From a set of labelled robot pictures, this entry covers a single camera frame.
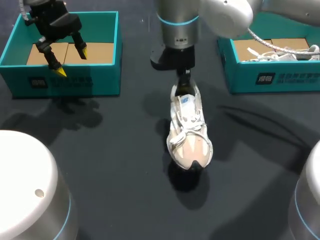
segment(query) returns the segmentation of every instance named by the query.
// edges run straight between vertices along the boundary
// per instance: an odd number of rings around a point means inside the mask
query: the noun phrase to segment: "sneaker toe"
[[[172,151],[175,161],[182,168],[204,168],[211,161],[211,146],[200,136],[188,135],[180,146]]]

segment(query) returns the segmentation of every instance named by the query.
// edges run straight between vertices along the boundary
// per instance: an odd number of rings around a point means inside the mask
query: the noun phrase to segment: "screw hole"
[[[44,191],[42,191],[41,189],[35,190],[34,193],[38,198],[43,198],[45,196]]]

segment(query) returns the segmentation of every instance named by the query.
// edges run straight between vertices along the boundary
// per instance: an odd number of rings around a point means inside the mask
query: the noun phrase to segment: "gray cable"
[[[28,21],[29,18],[27,16],[27,13],[26,13],[26,10],[25,10],[24,0],[19,0],[19,8],[20,8],[20,12],[21,12],[21,15],[22,15],[23,19],[25,21]]]
[[[258,37],[253,31],[251,31],[249,28],[248,28],[248,32],[259,43],[267,46],[268,48],[274,49],[274,50],[278,50],[278,51],[281,51],[281,52],[284,52],[284,53],[287,53],[287,54],[295,54],[295,55],[308,55],[308,56],[320,55],[319,52],[294,51],[294,50],[289,50],[289,49],[285,49],[285,48],[282,48],[282,47],[278,47],[278,46],[275,46],[273,44],[270,44],[270,43],[264,41],[263,39]]]

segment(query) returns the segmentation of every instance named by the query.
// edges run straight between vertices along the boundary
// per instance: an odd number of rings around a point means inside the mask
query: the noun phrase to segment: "teal storage bin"
[[[259,13],[250,29],[262,39],[305,38],[309,46],[320,44],[320,28],[271,13]],[[246,34],[235,40],[250,39]],[[320,91],[320,61],[240,62],[232,39],[217,43],[232,94]]]
[[[117,11],[72,12],[82,23],[87,43],[113,43],[112,63],[63,64],[66,77],[59,77],[47,65],[26,65],[40,34],[33,24],[26,26],[20,15],[0,58],[0,74],[14,98],[92,97],[120,94],[122,36]],[[72,43],[71,37],[60,40]]]

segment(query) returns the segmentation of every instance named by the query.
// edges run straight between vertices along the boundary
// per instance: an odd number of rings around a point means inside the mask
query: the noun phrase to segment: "table surface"
[[[19,14],[0,4],[0,52]],[[192,75],[202,95],[211,164],[181,174],[164,139],[174,71],[150,65],[160,28],[151,0],[67,0],[69,11],[119,11],[120,97],[13,100],[0,79],[0,126],[52,151],[75,198],[79,240],[290,240],[287,211],[320,138],[316,93],[228,93],[216,37],[204,24]]]

